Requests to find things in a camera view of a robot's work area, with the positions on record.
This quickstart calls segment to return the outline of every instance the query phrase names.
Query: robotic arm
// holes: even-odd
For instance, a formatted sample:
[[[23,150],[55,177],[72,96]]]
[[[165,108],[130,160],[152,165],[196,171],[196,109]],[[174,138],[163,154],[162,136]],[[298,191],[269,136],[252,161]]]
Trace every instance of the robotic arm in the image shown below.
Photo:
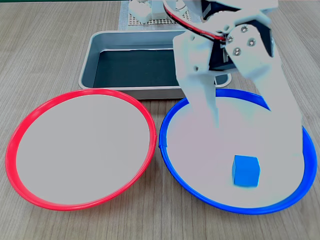
[[[173,40],[177,81],[191,107],[219,126],[214,77],[239,72],[252,80],[278,124],[302,140],[302,115],[282,70],[267,14],[277,0],[184,0],[204,22],[192,23],[163,6],[189,31]],[[302,142],[297,141],[299,153]]]

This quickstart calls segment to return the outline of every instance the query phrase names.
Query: metal tray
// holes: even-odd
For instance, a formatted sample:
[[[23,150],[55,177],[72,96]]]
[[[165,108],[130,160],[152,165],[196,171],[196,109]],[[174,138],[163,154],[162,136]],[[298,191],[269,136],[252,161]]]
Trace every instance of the metal tray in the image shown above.
[[[84,63],[79,77],[79,86],[82,89],[95,88],[97,69],[100,55],[105,51],[134,51],[134,50],[173,50],[173,39],[184,33],[185,30],[146,30],[146,31],[101,31],[95,33],[90,41],[85,55]],[[148,68],[148,65],[141,65],[142,69]],[[123,71],[128,71],[125,64],[122,66]],[[176,85],[165,86],[139,86],[137,79],[133,79],[131,86],[124,87],[121,83],[122,79],[114,79],[119,81],[119,86],[105,86],[100,88],[111,89],[126,93],[136,99],[182,99],[185,97],[181,88]]]
[[[169,29],[95,33],[89,41],[79,86],[120,91],[138,100],[184,98],[176,79],[173,54],[173,39],[184,32],[185,29]],[[217,77],[217,88],[230,81],[229,74]]]

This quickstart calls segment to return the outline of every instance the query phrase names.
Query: wooden table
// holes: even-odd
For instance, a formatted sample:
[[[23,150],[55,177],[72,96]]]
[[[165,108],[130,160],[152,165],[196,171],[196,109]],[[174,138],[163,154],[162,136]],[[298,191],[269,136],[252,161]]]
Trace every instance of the wooden table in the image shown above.
[[[1,240],[318,240],[319,174],[309,193],[281,212],[246,216],[211,207],[184,190],[159,149],[141,179],[121,196],[91,209],[57,212],[35,207],[11,187],[6,147],[18,124],[45,101],[79,89],[90,36],[117,30],[120,2],[0,3],[0,239]],[[320,2],[281,1],[273,34],[305,127],[320,143]],[[256,92],[233,76],[230,88]],[[144,101],[159,132],[176,101]]]

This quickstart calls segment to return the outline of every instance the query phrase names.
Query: stainless steel tray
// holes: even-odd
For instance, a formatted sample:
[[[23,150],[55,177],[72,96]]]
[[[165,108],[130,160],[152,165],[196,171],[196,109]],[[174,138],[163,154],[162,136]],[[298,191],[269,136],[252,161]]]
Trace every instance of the stainless steel tray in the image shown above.
[[[90,41],[79,77],[82,89],[94,87],[100,53],[128,50],[172,50],[173,39],[185,30],[101,31]],[[182,99],[185,97],[177,86],[103,87],[126,93],[139,100]]]

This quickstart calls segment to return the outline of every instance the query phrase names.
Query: blue bowl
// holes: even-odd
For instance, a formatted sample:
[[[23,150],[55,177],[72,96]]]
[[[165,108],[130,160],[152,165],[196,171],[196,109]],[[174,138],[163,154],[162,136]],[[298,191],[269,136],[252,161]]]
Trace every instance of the blue bowl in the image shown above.
[[[236,90],[236,89],[217,89],[216,90],[216,96],[217,97],[227,97],[227,98],[236,98],[236,99],[242,99],[257,105],[260,105],[261,107],[264,107],[268,110],[269,107],[262,98],[262,96],[242,91],[242,90]],[[309,191],[311,188],[317,173],[317,154],[315,150],[315,146],[307,132],[307,130],[302,127],[303,131],[303,157],[304,157],[304,175],[302,178],[302,181],[299,185],[299,187],[295,190],[294,193],[292,193],[290,196],[288,196],[286,199],[265,207],[256,207],[256,208],[242,208],[242,207],[234,207],[229,205],[224,205],[221,203],[218,203],[216,201],[213,201],[197,191],[195,191],[193,188],[191,188],[176,172],[174,167],[171,164],[171,161],[169,159],[168,153],[167,153],[167,131],[168,126],[170,124],[171,119],[173,116],[178,112],[181,108],[183,108],[185,105],[189,104],[188,100],[186,98],[182,99],[180,102],[178,102],[166,115],[166,117],[163,120],[160,134],[159,134],[159,148],[161,150],[161,154],[163,157],[163,160],[173,175],[173,177],[192,195],[197,197],[198,199],[202,200],[203,202],[214,206],[218,209],[225,210],[232,213],[237,214],[245,214],[245,215],[262,215],[262,214],[271,214],[275,213],[281,210],[284,210],[286,208],[289,208],[293,204],[297,203],[299,200],[301,200]]]

